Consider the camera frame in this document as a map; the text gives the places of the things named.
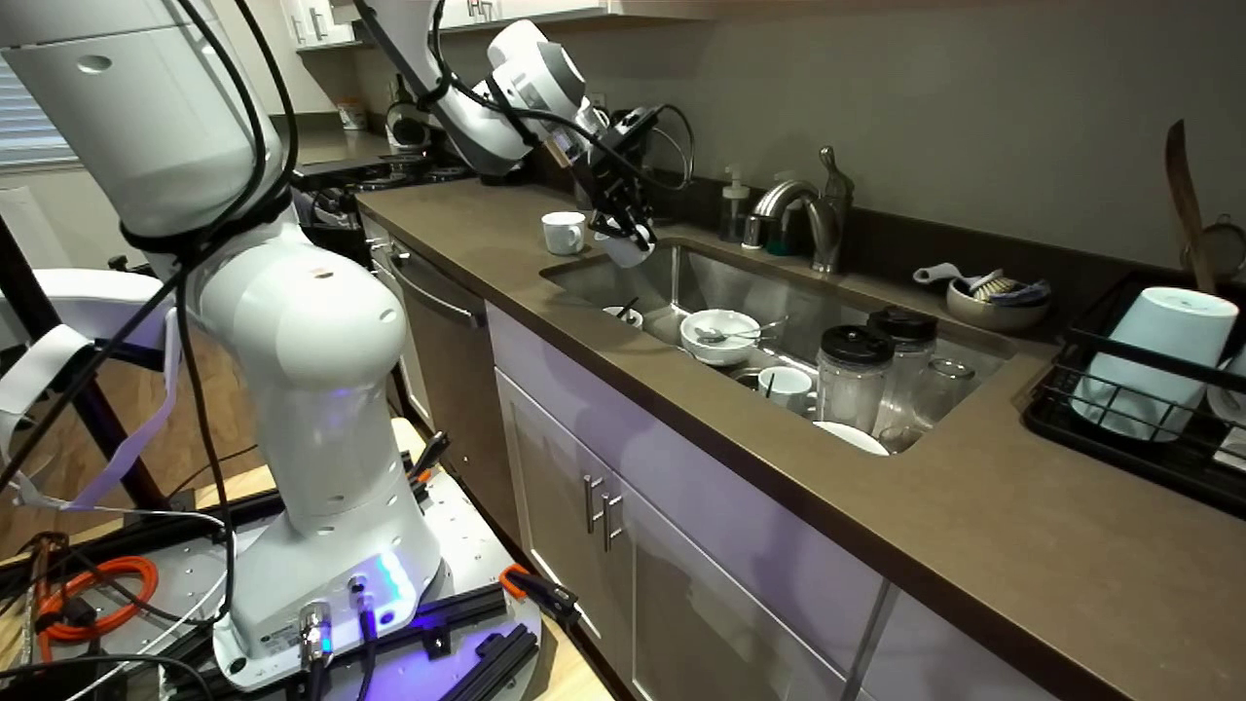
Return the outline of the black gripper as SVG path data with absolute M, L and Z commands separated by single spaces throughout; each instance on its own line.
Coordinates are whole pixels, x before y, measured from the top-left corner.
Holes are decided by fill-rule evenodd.
M 655 249 L 655 225 L 646 221 L 642 156 L 658 117 L 642 103 L 579 103 L 571 125 L 579 142 L 571 178 L 587 197 L 593 230 L 627 249 Z

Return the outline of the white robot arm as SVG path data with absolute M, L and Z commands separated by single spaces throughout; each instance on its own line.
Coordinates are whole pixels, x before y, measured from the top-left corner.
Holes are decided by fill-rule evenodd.
M 234 552 L 226 682 L 269 687 L 411 624 L 441 539 L 384 410 L 409 324 L 300 230 L 295 142 L 205 0 L 0 0 L 0 55 L 245 378 L 280 516 Z

